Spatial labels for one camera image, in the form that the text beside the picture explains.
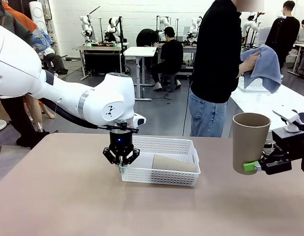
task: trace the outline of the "brown cup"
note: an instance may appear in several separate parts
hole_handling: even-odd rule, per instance
[[[256,171],[245,172],[243,164],[261,159],[271,120],[264,115],[241,113],[233,118],[233,168],[240,174],[253,175]]]

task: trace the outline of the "green clip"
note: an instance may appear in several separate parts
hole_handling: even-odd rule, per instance
[[[254,166],[258,165],[258,164],[259,164],[258,161],[253,161],[253,162],[245,163],[244,164],[244,171],[245,172],[255,171]]]

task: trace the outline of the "floor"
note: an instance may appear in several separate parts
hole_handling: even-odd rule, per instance
[[[68,82],[83,83],[92,87],[103,81],[103,76],[95,76],[88,77],[81,82],[80,78],[83,74],[80,63],[80,61],[66,61],[65,66],[69,69],[69,73],[67,76],[60,76],[60,78]],[[131,68],[132,78],[135,79],[135,64],[127,63],[127,65]],[[304,79],[297,78],[297,76],[288,73],[289,69],[287,69],[287,67],[289,66],[290,65],[287,65],[283,70],[283,84],[304,96]],[[150,75],[146,74],[145,76],[146,81],[152,83]],[[181,83],[181,89],[170,93],[166,97],[167,99],[164,99],[164,95],[167,94],[166,92],[154,92],[151,87],[145,87],[146,97],[153,98],[153,100],[151,102],[137,101],[135,104],[135,112],[147,118],[147,123],[139,128],[139,134],[164,136],[183,135],[189,81],[181,80]],[[190,114],[187,112],[184,136],[188,136],[190,133],[190,123]],[[79,127],[60,116],[56,116],[55,119],[48,119],[46,115],[43,115],[43,126],[45,130],[50,132],[58,130],[64,133],[107,133],[107,131],[99,129],[93,130]],[[28,152],[26,148],[14,146],[19,136],[11,125],[8,125],[0,131],[0,145],[5,145],[2,150],[3,154],[0,157],[0,179]]]

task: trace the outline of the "robot logo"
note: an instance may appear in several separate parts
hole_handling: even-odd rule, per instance
[[[111,111],[114,110],[114,108],[112,106],[108,106],[108,108],[109,108],[109,112],[106,113],[106,115],[110,115],[110,117],[112,117]]]

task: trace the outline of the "hand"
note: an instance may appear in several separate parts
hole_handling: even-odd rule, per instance
[[[243,62],[243,66],[245,68],[245,71],[252,71],[254,69],[256,60],[259,58],[260,51],[253,53],[249,55],[245,61]]]

